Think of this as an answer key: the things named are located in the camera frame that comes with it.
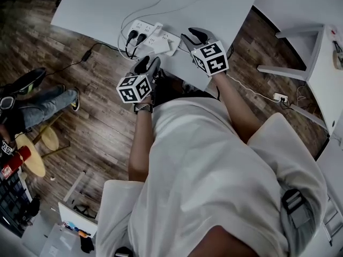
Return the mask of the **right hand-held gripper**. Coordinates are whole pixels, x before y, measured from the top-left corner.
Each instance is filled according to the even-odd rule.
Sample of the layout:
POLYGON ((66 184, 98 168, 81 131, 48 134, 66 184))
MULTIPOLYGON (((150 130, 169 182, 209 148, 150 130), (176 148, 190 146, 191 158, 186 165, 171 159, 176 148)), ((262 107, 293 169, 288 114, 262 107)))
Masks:
POLYGON ((198 68, 209 77, 228 70, 228 59, 221 41, 208 44, 210 39, 215 39, 212 32, 199 27, 190 27, 188 31, 198 39, 198 42, 194 42, 186 34, 181 34, 181 40, 191 52, 198 68))

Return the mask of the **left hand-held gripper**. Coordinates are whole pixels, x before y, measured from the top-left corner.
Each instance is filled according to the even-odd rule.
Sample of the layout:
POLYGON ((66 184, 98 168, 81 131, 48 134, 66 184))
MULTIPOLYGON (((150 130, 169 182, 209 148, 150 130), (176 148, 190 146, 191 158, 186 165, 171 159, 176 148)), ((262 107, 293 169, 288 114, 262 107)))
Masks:
POLYGON ((139 103, 152 94, 155 87, 153 77, 159 72, 161 60, 154 58, 147 68, 149 61, 149 56, 141 58, 131 68, 132 75, 120 80, 116 90, 123 103, 139 103))

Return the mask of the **large white charger adapter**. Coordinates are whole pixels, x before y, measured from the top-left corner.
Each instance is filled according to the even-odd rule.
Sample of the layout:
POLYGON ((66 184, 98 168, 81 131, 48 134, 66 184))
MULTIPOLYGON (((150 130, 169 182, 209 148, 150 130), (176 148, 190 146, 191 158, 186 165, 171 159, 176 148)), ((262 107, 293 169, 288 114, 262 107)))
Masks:
POLYGON ((160 41, 160 53, 166 54, 167 56, 172 56, 174 54, 174 50, 172 49, 172 45, 169 43, 168 40, 162 39, 160 41))

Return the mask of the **white power strip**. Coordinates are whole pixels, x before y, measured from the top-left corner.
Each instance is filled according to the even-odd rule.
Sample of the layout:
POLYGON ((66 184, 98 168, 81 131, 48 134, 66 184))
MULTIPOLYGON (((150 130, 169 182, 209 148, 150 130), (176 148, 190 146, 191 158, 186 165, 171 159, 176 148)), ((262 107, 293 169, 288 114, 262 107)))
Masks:
POLYGON ((174 50, 174 53, 176 52, 177 48, 181 44, 181 39, 179 36, 176 36, 172 33, 169 33, 165 30, 161 30, 160 34, 158 37, 154 37, 152 35, 154 31, 154 26, 149 23, 146 23, 141 20, 134 20, 131 27, 128 29, 127 36, 129 35, 131 30, 136 30, 138 32, 138 35, 140 33, 146 34, 147 38, 145 39, 144 42, 142 42, 139 46, 138 49, 148 49, 148 51, 154 52, 156 55, 160 54, 160 41, 162 39, 168 40, 169 43, 172 45, 172 49, 174 50))

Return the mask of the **person's right forearm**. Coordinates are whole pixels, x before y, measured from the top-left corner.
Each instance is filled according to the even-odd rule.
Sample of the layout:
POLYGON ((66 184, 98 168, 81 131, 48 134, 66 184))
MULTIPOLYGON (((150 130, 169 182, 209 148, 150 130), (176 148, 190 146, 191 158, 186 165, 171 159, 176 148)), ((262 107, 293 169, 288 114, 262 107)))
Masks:
POLYGON ((261 127, 261 122, 246 104, 224 72, 213 75, 212 80, 219 89, 222 100, 224 101, 230 116, 232 127, 240 139, 244 143, 247 143, 261 127))

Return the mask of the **person's black trousers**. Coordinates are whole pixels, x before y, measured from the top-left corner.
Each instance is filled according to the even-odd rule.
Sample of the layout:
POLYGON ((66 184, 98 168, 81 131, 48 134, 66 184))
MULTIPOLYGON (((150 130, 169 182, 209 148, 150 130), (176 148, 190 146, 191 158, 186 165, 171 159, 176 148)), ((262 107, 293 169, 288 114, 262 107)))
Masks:
POLYGON ((187 84, 172 74, 166 74, 162 69, 159 71, 152 94, 153 108, 175 99, 190 97, 215 99, 210 93, 202 91, 191 84, 187 84))

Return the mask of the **beaded wristband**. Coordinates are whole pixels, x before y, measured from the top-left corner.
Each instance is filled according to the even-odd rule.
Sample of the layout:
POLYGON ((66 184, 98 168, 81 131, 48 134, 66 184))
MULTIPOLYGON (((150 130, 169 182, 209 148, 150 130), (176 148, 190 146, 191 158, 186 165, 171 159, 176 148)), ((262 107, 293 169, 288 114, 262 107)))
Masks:
POLYGON ((153 112, 153 105, 150 103, 137 103, 133 108, 134 113, 137 115, 140 111, 153 112))

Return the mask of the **small round wooden stool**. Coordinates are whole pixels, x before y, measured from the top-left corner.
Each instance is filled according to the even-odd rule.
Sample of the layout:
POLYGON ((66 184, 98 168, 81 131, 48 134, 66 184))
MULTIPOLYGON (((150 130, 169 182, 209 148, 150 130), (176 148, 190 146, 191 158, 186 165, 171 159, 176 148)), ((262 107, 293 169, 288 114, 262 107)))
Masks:
POLYGON ((55 132, 55 130, 53 129, 53 124, 61 117, 63 113, 59 113, 57 115, 57 117, 52 120, 49 124, 45 125, 43 128, 41 128, 40 131, 40 140, 42 140, 42 142, 44 143, 44 145, 51 150, 50 153, 46 153, 44 155, 42 155, 42 159, 45 159, 49 156, 58 154, 68 148, 70 148, 71 146, 64 146, 64 147, 59 147, 59 138, 55 132))

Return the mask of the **person's white shirt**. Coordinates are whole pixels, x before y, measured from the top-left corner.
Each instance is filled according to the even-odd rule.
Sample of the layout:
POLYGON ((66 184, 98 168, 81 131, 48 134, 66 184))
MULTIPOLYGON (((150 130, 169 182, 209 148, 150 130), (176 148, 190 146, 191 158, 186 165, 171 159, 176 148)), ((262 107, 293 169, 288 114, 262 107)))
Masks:
POLYGON ((144 183, 105 182, 96 257, 188 257, 221 226, 259 257, 299 257, 324 217, 327 187, 280 113, 244 143, 222 103, 183 98, 152 115, 144 183))

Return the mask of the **white metal bar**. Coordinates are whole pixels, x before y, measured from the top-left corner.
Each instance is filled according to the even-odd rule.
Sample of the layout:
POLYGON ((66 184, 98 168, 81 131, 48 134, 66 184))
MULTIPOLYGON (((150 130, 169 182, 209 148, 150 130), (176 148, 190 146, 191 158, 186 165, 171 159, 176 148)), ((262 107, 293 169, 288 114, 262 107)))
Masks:
POLYGON ((78 178, 75 180, 75 182, 73 183, 73 185, 70 187, 70 189, 68 190, 67 194, 65 195, 65 197, 63 198, 64 202, 67 202, 69 197, 71 196, 71 194, 74 192, 74 190, 76 189, 76 187, 78 186, 78 184, 80 183, 80 181, 82 180, 82 178, 86 175, 86 171, 82 171, 78 178))

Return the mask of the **white side table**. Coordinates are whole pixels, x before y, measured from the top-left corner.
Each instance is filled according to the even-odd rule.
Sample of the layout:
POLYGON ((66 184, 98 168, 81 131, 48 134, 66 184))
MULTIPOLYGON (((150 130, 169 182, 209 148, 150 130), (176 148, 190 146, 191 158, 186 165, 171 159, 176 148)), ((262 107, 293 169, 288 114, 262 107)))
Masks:
POLYGON ((343 70, 337 69, 334 42, 343 48, 343 33, 334 26, 295 27, 275 34, 276 38, 315 36, 315 45, 305 71, 285 67, 259 65, 257 70, 304 81, 310 88, 322 114, 319 119, 292 104, 291 109, 309 118, 332 134, 343 112, 343 70))

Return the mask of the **large round wooden stool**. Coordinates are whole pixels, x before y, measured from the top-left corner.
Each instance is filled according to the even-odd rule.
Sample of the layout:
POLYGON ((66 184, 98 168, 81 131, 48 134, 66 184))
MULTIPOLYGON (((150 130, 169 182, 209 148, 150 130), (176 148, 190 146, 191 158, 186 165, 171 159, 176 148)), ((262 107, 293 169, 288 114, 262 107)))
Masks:
POLYGON ((19 134, 18 137, 16 137, 16 144, 18 148, 23 146, 28 147, 31 152, 31 156, 24 162, 24 164, 36 176, 44 177, 46 175, 44 162, 32 141, 26 135, 19 134))

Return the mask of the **red cylinder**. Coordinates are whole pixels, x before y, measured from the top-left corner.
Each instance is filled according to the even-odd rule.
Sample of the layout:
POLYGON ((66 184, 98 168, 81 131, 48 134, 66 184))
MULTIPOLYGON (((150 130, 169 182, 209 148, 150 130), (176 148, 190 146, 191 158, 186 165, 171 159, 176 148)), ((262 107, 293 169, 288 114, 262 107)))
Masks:
POLYGON ((11 177, 20 166, 31 156, 31 151, 28 146, 22 146, 16 150, 14 154, 5 162, 1 173, 5 179, 11 177))

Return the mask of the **dark storage rack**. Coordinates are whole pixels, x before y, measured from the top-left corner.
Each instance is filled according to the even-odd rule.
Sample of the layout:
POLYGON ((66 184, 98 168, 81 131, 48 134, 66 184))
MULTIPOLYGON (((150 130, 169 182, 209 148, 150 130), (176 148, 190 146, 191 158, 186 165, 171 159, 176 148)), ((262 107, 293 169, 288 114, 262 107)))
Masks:
POLYGON ((26 191, 17 172, 8 179, 0 173, 0 224, 19 238, 25 231, 24 222, 30 218, 26 191))

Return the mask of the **cluttered white table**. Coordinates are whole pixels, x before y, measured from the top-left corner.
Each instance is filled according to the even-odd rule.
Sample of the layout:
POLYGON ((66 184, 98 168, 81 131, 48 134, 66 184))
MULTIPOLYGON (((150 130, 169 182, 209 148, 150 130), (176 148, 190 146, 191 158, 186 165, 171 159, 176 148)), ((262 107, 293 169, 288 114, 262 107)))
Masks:
POLYGON ((48 214, 39 212, 33 225, 26 228, 21 243, 38 257, 95 257, 95 250, 85 253, 81 249, 81 236, 73 228, 85 231, 95 242, 97 222, 61 202, 57 215, 60 220, 54 222, 48 214))

